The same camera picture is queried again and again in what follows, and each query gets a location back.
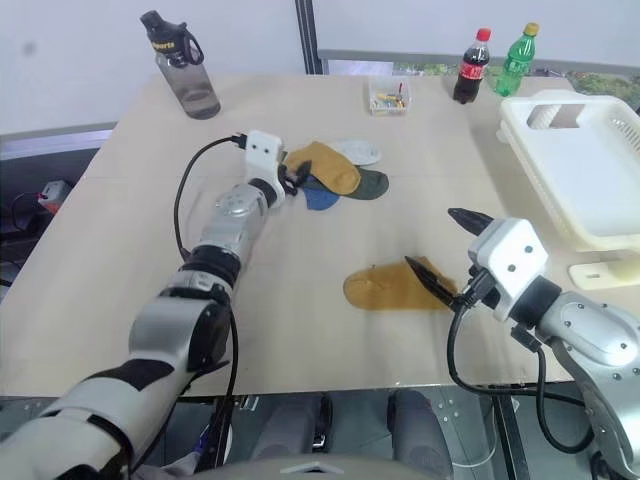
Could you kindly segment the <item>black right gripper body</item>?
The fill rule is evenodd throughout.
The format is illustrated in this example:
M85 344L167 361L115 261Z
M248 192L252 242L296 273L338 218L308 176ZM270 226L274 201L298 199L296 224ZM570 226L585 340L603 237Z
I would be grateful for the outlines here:
M486 269L472 265L469 268L470 279L466 288L453 297L451 310L460 310L462 307L471 308L478 302L490 309L495 309L500 293L497 290L497 281Z

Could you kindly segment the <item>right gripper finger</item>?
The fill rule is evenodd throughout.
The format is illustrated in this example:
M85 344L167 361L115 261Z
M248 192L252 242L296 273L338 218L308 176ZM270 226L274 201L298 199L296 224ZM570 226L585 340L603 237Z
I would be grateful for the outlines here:
M448 308L454 307L457 287L450 279L435 272L417 257L405 256L405 260L421 285L433 297Z
M449 208L447 213L461 228L474 236L479 236L494 221L489 215L465 208Z

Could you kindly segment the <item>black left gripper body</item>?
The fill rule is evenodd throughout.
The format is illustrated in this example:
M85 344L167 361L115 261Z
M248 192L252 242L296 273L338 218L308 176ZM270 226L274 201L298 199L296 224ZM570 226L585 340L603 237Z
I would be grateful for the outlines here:
M286 195L295 197L298 194L301 179L296 173L291 173L284 163L278 165L278 181Z

